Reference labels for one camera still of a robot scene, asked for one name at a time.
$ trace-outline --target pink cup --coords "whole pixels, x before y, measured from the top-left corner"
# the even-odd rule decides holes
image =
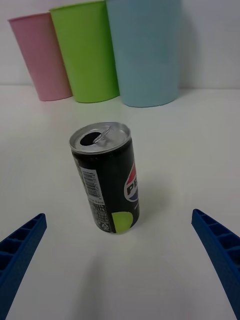
[[[52,101],[71,97],[68,76],[49,12],[8,20],[38,97]]]

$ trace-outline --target light blue cup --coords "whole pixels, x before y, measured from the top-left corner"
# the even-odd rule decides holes
[[[165,105],[178,95],[181,0],[106,0],[122,102]]]

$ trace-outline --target pepsi can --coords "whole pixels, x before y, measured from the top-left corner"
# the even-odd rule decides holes
[[[130,129],[118,122],[90,124],[75,132],[70,147],[96,225],[118,234],[139,218],[139,197]]]

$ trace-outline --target plastic cup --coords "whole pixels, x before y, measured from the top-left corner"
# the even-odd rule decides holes
[[[93,103],[119,96],[106,3],[73,4],[50,12],[75,100]]]
[[[178,95],[181,0],[106,0],[121,99],[131,107]]]
[[[71,97],[50,12],[8,20],[41,101]]]

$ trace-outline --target green cup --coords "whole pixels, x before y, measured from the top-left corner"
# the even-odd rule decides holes
[[[50,10],[73,96],[93,103],[119,96],[105,1]]]

